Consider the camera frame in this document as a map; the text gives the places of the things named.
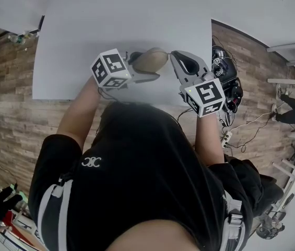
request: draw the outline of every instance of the white chair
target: white chair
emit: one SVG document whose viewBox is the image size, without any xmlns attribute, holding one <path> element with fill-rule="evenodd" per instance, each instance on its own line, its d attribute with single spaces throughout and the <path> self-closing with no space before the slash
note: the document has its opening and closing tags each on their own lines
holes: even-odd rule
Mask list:
<svg viewBox="0 0 295 251">
<path fill-rule="evenodd" d="M 279 169 L 281 172 L 283 172 L 284 174 L 288 175 L 290 177 L 286 187 L 284 188 L 284 195 L 283 197 L 276 203 L 276 204 L 272 204 L 272 206 L 274 207 L 274 211 L 280 211 L 286 200 L 289 198 L 289 196 L 293 193 L 295 194 L 295 166 L 290 164 L 287 160 L 282 159 L 282 163 L 284 163 L 285 165 L 293 168 L 293 172 L 289 172 L 287 170 L 285 170 L 283 167 L 281 167 L 279 164 L 276 163 L 272 163 L 273 167 L 276 167 L 277 169 Z"/>
</svg>

